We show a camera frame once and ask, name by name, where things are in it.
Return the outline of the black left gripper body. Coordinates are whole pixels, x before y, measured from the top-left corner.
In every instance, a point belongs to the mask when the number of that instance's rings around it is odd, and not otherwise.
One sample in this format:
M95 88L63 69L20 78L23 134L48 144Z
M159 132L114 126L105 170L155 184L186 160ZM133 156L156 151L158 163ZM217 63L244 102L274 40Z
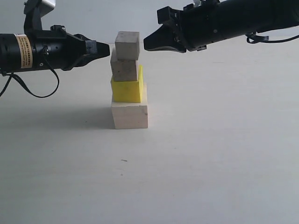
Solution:
M24 33L30 40L33 63L23 71L47 70L45 61L54 69L69 71L97 59L97 41L82 34L71 35L64 26L43 30L24 25Z

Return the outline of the right robot arm black grey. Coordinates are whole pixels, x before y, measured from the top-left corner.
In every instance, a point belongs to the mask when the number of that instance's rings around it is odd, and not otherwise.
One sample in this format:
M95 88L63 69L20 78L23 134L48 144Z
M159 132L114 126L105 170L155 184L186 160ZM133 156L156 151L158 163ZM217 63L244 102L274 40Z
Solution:
M146 51L201 51L207 45L247 36L253 43L269 42L260 33L296 27L297 0L195 0L182 10L157 11L161 27L145 37Z

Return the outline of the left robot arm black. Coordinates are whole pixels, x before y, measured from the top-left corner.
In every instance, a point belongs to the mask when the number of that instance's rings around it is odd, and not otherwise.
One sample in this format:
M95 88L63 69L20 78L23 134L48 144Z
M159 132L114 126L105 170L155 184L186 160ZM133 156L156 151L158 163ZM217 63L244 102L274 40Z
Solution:
M82 34L71 35L65 27L0 35L0 72L3 75L50 69L69 71L110 56L106 43Z

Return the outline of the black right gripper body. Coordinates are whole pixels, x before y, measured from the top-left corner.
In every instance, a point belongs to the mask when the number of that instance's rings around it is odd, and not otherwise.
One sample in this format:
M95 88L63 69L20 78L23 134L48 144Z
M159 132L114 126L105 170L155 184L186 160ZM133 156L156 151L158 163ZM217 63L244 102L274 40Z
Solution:
M224 40L217 18L219 7L218 0L201 0L182 10L167 6L157 10L157 21L178 35L186 51L201 51L206 45Z

